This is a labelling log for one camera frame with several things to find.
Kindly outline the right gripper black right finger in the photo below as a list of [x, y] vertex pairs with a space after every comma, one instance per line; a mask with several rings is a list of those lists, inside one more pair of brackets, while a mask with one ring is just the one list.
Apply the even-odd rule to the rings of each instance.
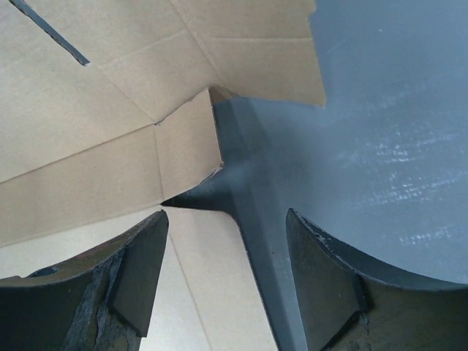
[[372, 257], [297, 211], [287, 244], [308, 350], [466, 350], [467, 286]]

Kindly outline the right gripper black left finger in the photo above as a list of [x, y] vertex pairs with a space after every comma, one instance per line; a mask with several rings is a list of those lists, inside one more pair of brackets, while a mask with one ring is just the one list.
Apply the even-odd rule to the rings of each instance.
[[164, 211], [68, 260], [1, 280], [2, 350], [139, 350], [165, 253]]

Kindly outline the brown cardboard box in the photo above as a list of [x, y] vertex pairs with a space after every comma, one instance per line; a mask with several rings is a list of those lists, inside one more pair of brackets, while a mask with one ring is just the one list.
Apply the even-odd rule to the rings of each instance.
[[139, 350], [276, 350], [238, 225], [166, 201], [224, 168], [214, 105], [321, 105], [314, 1], [3, 1], [1, 280], [169, 220]]

